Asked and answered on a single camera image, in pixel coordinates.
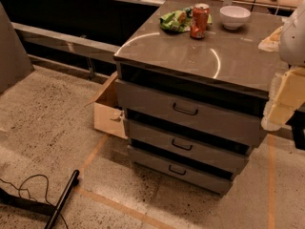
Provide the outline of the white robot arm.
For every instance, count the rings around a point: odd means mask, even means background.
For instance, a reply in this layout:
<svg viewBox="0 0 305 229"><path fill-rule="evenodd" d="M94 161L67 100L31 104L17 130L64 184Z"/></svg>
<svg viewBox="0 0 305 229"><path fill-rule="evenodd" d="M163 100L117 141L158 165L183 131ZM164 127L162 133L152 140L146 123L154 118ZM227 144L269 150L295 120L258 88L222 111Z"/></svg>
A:
<svg viewBox="0 0 305 229"><path fill-rule="evenodd" d="M261 126L277 131L305 103L305 1L285 20L278 37L279 57L291 68L276 74L269 91Z"/></svg>

